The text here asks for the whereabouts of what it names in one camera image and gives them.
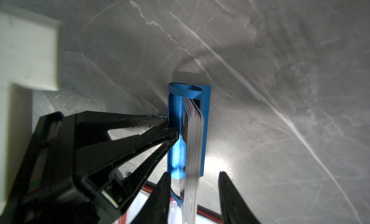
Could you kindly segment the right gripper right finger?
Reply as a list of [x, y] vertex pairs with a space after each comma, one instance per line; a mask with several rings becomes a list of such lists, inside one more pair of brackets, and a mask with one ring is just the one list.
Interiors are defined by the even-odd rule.
[[223, 224], [260, 224], [226, 172], [219, 173], [218, 188]]

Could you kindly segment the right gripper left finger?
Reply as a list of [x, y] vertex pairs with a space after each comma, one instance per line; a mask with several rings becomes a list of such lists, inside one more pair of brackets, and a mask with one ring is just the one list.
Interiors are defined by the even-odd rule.
[[167, 224], [171, 200], [171, 176], [165, 172], [131, 224]]

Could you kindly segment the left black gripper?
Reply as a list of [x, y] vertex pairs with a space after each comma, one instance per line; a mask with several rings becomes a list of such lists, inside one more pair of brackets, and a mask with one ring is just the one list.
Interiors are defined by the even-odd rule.
[[85, 111], [39, 119], [3, 224], [112, 223], [123, 216], [179, 138], [152, 128], [111, 140], [112, 129], [159, 126], [167, 117]]

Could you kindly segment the red card holder wallet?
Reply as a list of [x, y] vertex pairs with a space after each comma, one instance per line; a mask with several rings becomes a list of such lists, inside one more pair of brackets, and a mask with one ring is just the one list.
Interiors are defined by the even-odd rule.
[[[116, 220], [114, 224], [130, 224], [138, 215], [144, 204], [147, 202], [155, 187], [156, 184], [152, 182], [147, 182], [133, 201], [128, 211], [122, 217]], [[168, 223], [183, 223], [181, 207], [177, 204], [177, 199], [174, 198], [171, 198], [170, 201]], [[222, 224], [222, 217], [220, 214], [199, 205], [196, 215], [196, 224]]]

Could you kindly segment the stack of cards in stand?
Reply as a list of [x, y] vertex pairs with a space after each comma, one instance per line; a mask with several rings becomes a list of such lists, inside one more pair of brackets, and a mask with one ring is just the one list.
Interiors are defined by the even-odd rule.
[[182, 221], [184, 224], [196, 223], [197, 191], [199, 185], [204, 119], [200, 109], [192, 99], [183, 99], [183, 140], [186, 143], [186, 175]]

